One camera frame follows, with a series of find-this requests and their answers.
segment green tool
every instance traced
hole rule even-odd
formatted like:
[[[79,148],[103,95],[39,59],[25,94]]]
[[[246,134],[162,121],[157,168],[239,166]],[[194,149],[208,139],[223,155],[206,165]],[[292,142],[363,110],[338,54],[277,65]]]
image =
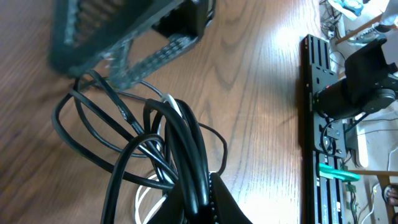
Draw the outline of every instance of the green tool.
[[[355,182],[361,179],[361,176],[345,170],[336,170],[331,166],[319,163],[319,176],[327,179],[339,179],[343,182]]]

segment white floor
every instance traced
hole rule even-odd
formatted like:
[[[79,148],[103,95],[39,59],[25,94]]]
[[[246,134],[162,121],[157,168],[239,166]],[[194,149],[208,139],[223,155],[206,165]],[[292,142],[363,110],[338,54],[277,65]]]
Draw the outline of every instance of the white floor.
[[[385,10],[388,0],[371,0],[365,4],[362,15],[354,21],[349,20],[345,16],[342,16],[339,22],[339,32],[342,36],[345,35],[346,30],[355,30],[359,26],[363,25],[367,21],[379,15]],[[325,12],[325,7],[320,6],[321,15]],[[357,51],[360,47],[354,47],[343,42],[339,45],[334,44],[334,40],[331,40],[331,51],[341,52],[345,58],[348,58],[352,53]],[[336,73],[344,71],[342,65],[344,65],[344,59],[340,54],[331,54],[331,59],[335,62],[331,63],[331,68]],[[378,117],[391,119],[398,118],[398,103],[394,103],[390,108],[382,110],[378,113],[370,115],[367,119],[377,119]],[[358,125],[358,130],[369,132],[381,129],[398,129],[398,121],[380,121],[380,122],[363,122]],[[369,170],[387,170],[387,158],[389,152],[398,147],[398,131],[378,131],[364,135],[366,138],[366,147],[369,156]],[[394,153],[391,157],[391,170],[398,170],[398,152]],[[349,169],[355,168],[352,161],[348,162],[347,166]],[[392,182],[398,183],[398,179],[391,179]],[[358,203],[358,215],[359,223],[362,222],[366,214],[369,213],[372,206],[368,206],[371,203],[370,192],[372,186],[377,183],[376,177],[363,177],[359,182],[353,183],[356,186],[356,197]],[[381,189],[378,187],[377,192],[374,194],[374,213],[367,218],[364,224],[370,223],[389,223],[387,220],[385,203],[381,197]],[[346,194],[346,201],[349,201],[349,194]],[[354,224],[351,211],[346,208],[346,223]]]

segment green clip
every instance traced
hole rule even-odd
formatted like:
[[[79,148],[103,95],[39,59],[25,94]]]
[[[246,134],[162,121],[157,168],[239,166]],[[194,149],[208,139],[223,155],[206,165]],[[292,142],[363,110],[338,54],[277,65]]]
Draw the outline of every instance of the green clip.
[[[331,166],[319,163],[319,176],[327,179],[339,179],[343,182],[355,182],[361,179],[361,176],[345,170],[336,170]]]

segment cable bundle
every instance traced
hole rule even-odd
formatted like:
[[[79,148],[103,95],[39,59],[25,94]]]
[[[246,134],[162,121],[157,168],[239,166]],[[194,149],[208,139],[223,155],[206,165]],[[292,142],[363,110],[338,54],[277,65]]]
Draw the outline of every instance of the cable bundle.
[[[141,81],[141,84],[154,90],[162,97],[162,101],[145,99],[130,93],[114,90],[108,85],[106,79],[102,78],[96,71],[90,70],[89,74],[93,78],[91,81],[87,81],[83,78],[76,79],[73,89],[70,90],[69,94],[56,106],[52,114],[52,122],[54,129],[72,149],[76,150],[102,169],[112,173],[106,193],[101,222],[114,222],[122,179],[146,187],[163,190],[163,201],[178,183],[182,191],[184,204],[183,211],[181,211],[181,213],[183,213],[181,221],[200,216],[204,210],[209,208],[211,197],[206,149],[200,127],[215,133],[223,143],[224,152],[221,168],[218,171],[219,175],[225,170],[228,151],[226,141],[223,137],[214,129],[198,123],[192,110],[185,102],[182,100],[175,100],[170,95],[164,95],[144,81]],[[119,108],[124,120],[133,127],[137,136],[133,136],[126,131],[119,123],[101,110],[101,108],[80,93],[82,90],[91,86],[102,89],[111,98],[113,103]],[[143,112],[144,127],[139,124],[118,95],[145,102]],[[83,147],[80,143],[75,141],[61,125],[59,119],[60,112],[67,101],[72,97],[75,100],[78,115],[90,134],[106,147],[120,153],[119,159],[115,165],[106,162],[104,159]],[[92,110],[92,112],[126,139],[128,141],[126,147],[120,149],[103,139],[88,122],[81,104],[84,104],[87,108]],[[151,122],[151,115],[153,114],[155,114],[155,116],[153,122]],[[164,139],[160,136],[163,118],[166,120]],[[136,149],[141,151],[142,154],[135,153]],[[127,162],[131,157],[149,158],[154,167],[158,181],[125,172],[124,170],[127,166]]]

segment wood grain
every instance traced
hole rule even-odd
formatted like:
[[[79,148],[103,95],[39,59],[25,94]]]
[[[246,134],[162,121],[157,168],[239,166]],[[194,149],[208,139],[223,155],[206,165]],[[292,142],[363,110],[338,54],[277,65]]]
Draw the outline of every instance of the wood grain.
[[[69,90],[47,65],[52,1],[0,0],[0,223],[99,223],[110,174],[63,143],[51,112]],[[316,0],[219,0],[216,18],[191,52],[152,74],[147,81],[186,101],[202,123],[229,143],[222,178],[254,223],[299,223],[302,152],[298,140],[299,41],[320,35]],[[165,44],[153,32],[133,46],[136,61]],[[106,73],[105,62],[98,71]],[[142,86],[134,93],[155,95]],[[122,122],[102,93],[87,97]],[[142,105],[126,101],[133,113]],[[61,120],[72,136],[110,162],[117,154],[83,128],[71,103]],[[126,142],[98,118],[106,139]],[[221,162],[221,143],[203,132],[210,169]],[[147,160],[131,159],[129,171],[148,175]],[[133,223],[137,186],[124,182],[117,223]],[[159,196],[153,191],[142,208]]]

